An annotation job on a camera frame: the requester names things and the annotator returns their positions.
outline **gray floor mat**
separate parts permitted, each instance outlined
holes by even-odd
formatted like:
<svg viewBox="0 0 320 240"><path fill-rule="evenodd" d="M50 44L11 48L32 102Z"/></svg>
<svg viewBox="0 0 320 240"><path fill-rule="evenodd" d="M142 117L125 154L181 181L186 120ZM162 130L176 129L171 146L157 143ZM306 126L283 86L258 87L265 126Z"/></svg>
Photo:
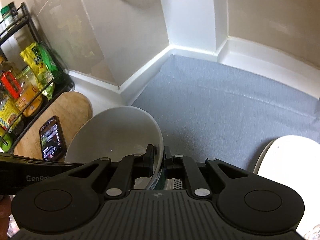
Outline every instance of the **gray floor mat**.
<svg viewBox="0 0 320 240"><path fill-rule="evenodd" d="M319 100L204 60L171 56L133 106L154 117L172 154L198 162L216 157L253 171L275 138L293 134L320 142Z"/></svg>

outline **round cutting board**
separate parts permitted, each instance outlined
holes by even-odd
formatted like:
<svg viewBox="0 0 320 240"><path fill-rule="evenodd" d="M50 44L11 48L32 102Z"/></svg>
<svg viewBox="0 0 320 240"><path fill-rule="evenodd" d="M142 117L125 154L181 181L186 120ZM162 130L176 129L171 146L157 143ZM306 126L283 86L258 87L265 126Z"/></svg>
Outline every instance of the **round cutting board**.
<svg viewBox="0 0 320 240"><path fill-rule="evenodd" d="M89 100L78 92L62 93L25 133L17 146L14 155L42 159L39 129L52 116L58 116L67 148L80 128L92 118Z"/></svg>
<svg viewBox="0 0 320 240"><path fill-rule="evenodd" d="M255 172L299 193L305 212L296 231L304 236L320 224L320 144L302 136L288 135L268 146Z"/></svg>

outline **metal screw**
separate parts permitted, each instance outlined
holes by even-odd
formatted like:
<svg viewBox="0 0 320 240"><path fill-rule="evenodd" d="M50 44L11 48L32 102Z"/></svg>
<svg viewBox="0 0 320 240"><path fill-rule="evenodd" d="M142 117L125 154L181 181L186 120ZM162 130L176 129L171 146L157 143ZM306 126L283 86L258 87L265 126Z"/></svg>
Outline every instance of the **metal screw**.
<svg viewBox="0 0 320 240"><path fill-rule="evenodd" d="M206 189L206 188L197 188L195 190L195 194L199 197L205 197L207 195L210 194L210 190Z"/></svg>
<svg viewBox="0 0 320 240"><path fill-rule="evenodd" d="M106 191L107 195L109 196L119 196L122 194L122 190L119 188L110 188Z"/></svg>

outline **circular pad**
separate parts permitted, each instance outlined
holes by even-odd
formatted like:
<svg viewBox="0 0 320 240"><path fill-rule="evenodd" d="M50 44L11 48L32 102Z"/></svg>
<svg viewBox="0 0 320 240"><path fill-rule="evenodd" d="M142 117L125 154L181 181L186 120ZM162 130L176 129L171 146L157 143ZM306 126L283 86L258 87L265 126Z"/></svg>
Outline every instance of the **circular pad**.
<svg viewBox="0 0 320 240"><path fill-rule="evenodd" d="M35 205L44 211L58 211L70 205L72 196L63 190L52 189L40 193Z"/></svg>
<svg viewBox="0 0 320 240"><path fill-rule="evenodd" d="M269 190L254 190L244 197L248 207L257 211L273 211L281 206L282 200L278 194Z"/></svg>

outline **spice rack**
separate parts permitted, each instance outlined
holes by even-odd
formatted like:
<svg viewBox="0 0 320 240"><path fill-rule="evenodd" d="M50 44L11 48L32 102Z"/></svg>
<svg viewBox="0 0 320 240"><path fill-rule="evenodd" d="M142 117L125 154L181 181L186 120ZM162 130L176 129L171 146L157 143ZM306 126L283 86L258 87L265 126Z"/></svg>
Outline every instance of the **spice rack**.
<svg viewBox="0 0 320 240"><path fill-rule="evenodd" d="M7 28L3 32L0 33L0 46L4 42L6 42L12 35L14 35L17 31L19 31L21 28L28 25L28 28L30 30L30 33L31 33L33 39L36 42L42 44L46 48L46 50L50 54L52 60L56 64L58 70L60 71L60 74L57 75L55 78L53 78L48 84L46 84L33 97L33 99L22 109L22 111L20 111L20 113L17 115L17 117L14 119L14 121L11 123L9 128L5 131L5 133L0 137L0 142L2 142L2 140L4 139L4 136L8 133L8 131L10 130L11 126L15 123L15 121L23 114L23 111L25 109L27 109L32 104L32 102L42 93L42 91L44 91L50 84L59 80L59 84L57 84L57 83L55 84L55 88L54 88L54 91L52 94L52 99L48 100L46 97L43 97L44 101L43 101L39 111L35 115L30 116L30 117L25 117L23 119L25 127L24 127L22 133L20 133L20 135L18 135L18 136L15 136L13 133L10 134L10 137L12 138L12 146L7 151L9 153L13 151L14 147L18 144L20 139L24 136L24 134L28 131L28 129L33 125L33 123L39 118L39 116L52 104L52 102L55 99L57 99L63 92L70 91L74 87L74 84L73 84L71 78L69 77L68 74L66 74L63 71L63 69L62 69L61 65L59 64L59 61L57 60L54 53L52 53L51 49L45 44L45 42L42 41L42 39L38 33L38 30L36 29L36 27L32 21L31 15L30 15L25 3L22 3L21 6L19 8L17 8L17 11L18 11L18 13L20 12L20 14L22 13L22 15L19 16L17 18L17 20L15 20L14 23L7 26ZM7 60L7 58L1 48L0 48L0 54Z"/></svg>

